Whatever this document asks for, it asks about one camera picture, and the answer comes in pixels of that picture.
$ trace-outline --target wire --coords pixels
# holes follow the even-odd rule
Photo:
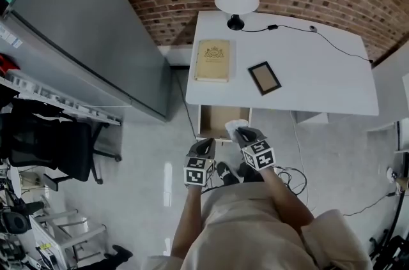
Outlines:
[[[245,30],[243,30],[243,29],[242,29],[242,31],[243,31],[243,32],[248,32],[248,33],[256,33],[256,32],[266,31],[267,29],[271,31],[271,30],[273,30],[273,29],[277,29],[278,27],[285,27],[285,28],[295,29],[296,31],[318,34],[318,35],[320,35],[325,41],[327,41],[329,44],[331,44],[331,46],[333,46],[335,49],[337,49],[338,51],[340,51],[340,52],[342,52],[342,53],[344,53],[344,54],[346,54],[346,55],[348,55],[348,56],[358,57],[358,58],[361,58],[362,60],[369,61],[370,63],[372,62],[372,60],[365,59],[365,58],[363,58],[363,57],[361,57],[361,56],[358,56],[358,55],[356,55],[356,54],[347,53],[347,52],[345,52],[345,51],[343,51],[343,50],[337,48],[337,47],[336,47],[334,44],[332,44],[325,36],[323,36],[321,33],[316,32],[316,31],[311,31],[311,30],[306,30],[306,29],[291,27],[291,26],[287,26],[287,25],[269,25],[268,27],[263,28],[263,29],[259,29],[258,31],[245,31]]]
[[[282,170],[277,174],[281,178],[281,180],[282,180],[282,174],[286,174],[288,176],[288,181],[287,182],[285,182],[284,180],[282,180],[282,181],[288,187],[288,189],[291,190],[295,195],[297,195],[297,196],[300,195],[305,190],[305,188],[307,187],[307,177],[305,176],[305,174],[301,170],[299,170],[297,168],[293,168],[293,167],[277,167],[276,166],[275,168],[278,168],[278,169]],[[297,186],[295,186],[294,188],[291,188],[289,186],[289,184],[290,184],[291,180],[293,179],[293,176],[290,173],[288,173],[289,170],[293,170],[293,171],[296,171],[299,174],[301,174],[301,176],[304,177],[304,182],[297,185]],[[296,193],[294,191],[294,189],[298,188],[301,185],[303,185],[303,188],[298,193]]]
[[[248,32],[248,33],[256,33],[256,32],[262,32],[262,31],[266,31],[268,28],[264,28],[264,29],[259,29],[258,31],[245,31],[244,29],[242,29],[242,32]]]
[[[396,194],[395,194],[394,192],[389,193],[389,194],[386,194],[385,196],[383,196],[383,197],[381,197],[379,200],[377,200],[374,204],[371,204],[370,206],[367,206],[367,207],[363,208],[361,211],[359,211],[359,212],[354,212],[354,213],[351,213],[351,214],[343,214],[343,216],[355,216],[356,214],[360,214],[360,213],[364,212],[365,210],[368,210],[369,208],[371,208],[371,207],[377,205],[377,204],[378,204],[379,202],[381,202],[385,197],[391,197],[391,196],[396,196]]]
[[[182,101],[183,101],[183,104],[185,105],[187,117],[189,118],[189,122],[190,122],[190,127],[192,128],[193,137],[194,137],[194,139],[196,140],[196,142],[199,142],[198,139],[196,138],[196,134],[194,133],[193,123],[192,123],[192,120],[191,120],[191,118],[190,118],[190,114],[189,114],[189,110],[188,110],[188,108],[187,108],[187,104],[186,104],[185,98],[183,97],[183,89],[181,88],[181,84],[180,84],[180,81],[179,81],[178,74],[177,74],[176,72],[174,72],[174,75],[175,75],[175,77],[176,77],[176,80],[178,81],[179,90],[180,90],[180,94],[181,94],[181,99],[182,99]]]
[[[294,120],[294,117],[293,117],[293,114],[291,113],[291,111],[289,112],[289,115],[291,116],[291,120],[292,120],[292,123],[293,123],[295,139],[297,140],[298,153],[300,155],[300,162],[301,162],[301,166],[302,166],[302,172],[303,172],[303,175],[305,176],[305,188],[307,188],[307,203],[305,203],[305,205],[308,207],[309,190],[308,190],[307,176],[306,176],[306,173],[305,173],[304,161],[302,160],[302,155],[301,155],[300,141],[298,140],[297,130],[295,129],[295,120]]]

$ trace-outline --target beige book cover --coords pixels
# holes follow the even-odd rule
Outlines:
[[[228,82],[230,42],[226,40],[203,40],[199,42],[196,61],[196,80]]]

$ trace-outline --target floor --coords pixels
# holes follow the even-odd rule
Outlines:
[[[176,71],[185,90],[187,71]],[[100,143],[106,150],[119,150],[121,163],[98,157],[96,163],[104,184],[92,178],[87,183],[67,181],[59,192],[49,192],[55,211],[77,208],[96,223],[107,226],[97,240],[100,248],[121,244],[134,257],[120,269],[137,269],[148,255],[169,253],[187,190],[183,184],[183,162],[195,142],[178,81],[173,80],[171,120],[161,123],[129,110],[122,128],[110,127]],[[194,129],[197,107],[188,105]],[[344,214],[362,210],[394,186],[385,178],[394,162],[396,130],[365,131],[367,117],[348,117],[329,125],[295,125],[308,178],[308,208],[314,215],[329,209]],[[252,126],[259,128],[275,149],[279,165],[302,170],[293,121],[288,111],[253,110]],[[217,161],[240,163],[238,146],[219,145]],[[301,183],[294,176],[292,187]],[[213,185],[220,184],[214,177]],[[300,198],[307,203],[307,191]],[[378,237],[395,213],[397,197],[387,197],[346,221],[369,250],[369,238]]]

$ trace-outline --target wooden drawer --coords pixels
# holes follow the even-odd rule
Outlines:
[[[200,105],[197,139],[213,137],[218,142],[231,142],[224,125],[231,120],[244,119],[250,126],[251,112],[251,108]]]

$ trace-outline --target white desk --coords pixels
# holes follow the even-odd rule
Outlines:
[[[199,13],[186,93],[188,103],[378,115],[368,61],[343,54],[314,33],[283,27],[260,33],[232,31],[226,25],[228,17],[221,11]],[[360,36],[334,27],[265,13],[251,13],[242,18],[248,31],[272,24],[306,30],[314,25],[339,49],[368,58]],[[232,74],[228,83],[194,80],[197,46],[199,41],[209,39],[231,41]],[[263,61],[268,61],[282,87],[261,96],[247,69]]]

